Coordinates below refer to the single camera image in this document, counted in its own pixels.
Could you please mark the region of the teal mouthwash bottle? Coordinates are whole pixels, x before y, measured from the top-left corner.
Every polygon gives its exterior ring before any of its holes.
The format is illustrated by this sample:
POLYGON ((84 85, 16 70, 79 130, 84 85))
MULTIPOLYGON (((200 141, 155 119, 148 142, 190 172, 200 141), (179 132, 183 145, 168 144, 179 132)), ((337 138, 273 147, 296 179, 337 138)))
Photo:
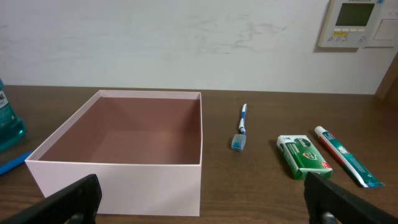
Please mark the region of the teal mouthwash bottle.
POLYGON ((4 92, 1 81, 1 151, 17 144, 26 133, 26 126, 18 117, 4 92))

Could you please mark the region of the green soap box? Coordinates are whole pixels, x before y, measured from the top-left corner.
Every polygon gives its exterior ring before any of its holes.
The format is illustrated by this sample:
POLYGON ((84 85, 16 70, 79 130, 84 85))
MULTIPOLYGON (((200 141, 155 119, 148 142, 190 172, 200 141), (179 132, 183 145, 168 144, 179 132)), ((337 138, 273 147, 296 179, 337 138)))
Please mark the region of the green soap box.
POLYGON ((293 179, 305 179, 309 172, 331 177, 333 169, 306 135, 280 135, 277 146, 292 171, 293 179))

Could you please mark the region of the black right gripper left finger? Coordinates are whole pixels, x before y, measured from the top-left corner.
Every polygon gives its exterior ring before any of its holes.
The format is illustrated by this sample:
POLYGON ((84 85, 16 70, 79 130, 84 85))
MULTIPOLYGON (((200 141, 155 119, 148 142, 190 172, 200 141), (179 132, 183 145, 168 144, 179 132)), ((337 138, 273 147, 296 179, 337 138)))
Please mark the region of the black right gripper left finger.
POLYGON ((102 191, 97 175, 90 174, 1 223, 95 224, 101 198, 102 191))

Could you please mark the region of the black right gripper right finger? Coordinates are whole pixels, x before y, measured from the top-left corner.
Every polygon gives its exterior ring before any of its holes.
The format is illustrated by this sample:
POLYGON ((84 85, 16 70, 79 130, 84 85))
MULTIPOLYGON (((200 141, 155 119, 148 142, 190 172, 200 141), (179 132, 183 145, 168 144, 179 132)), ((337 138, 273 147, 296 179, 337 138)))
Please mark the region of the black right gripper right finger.
POLYGON ((304 187, 310 223, 397 223, 397 217, 317 173, 307 174, 304 187))

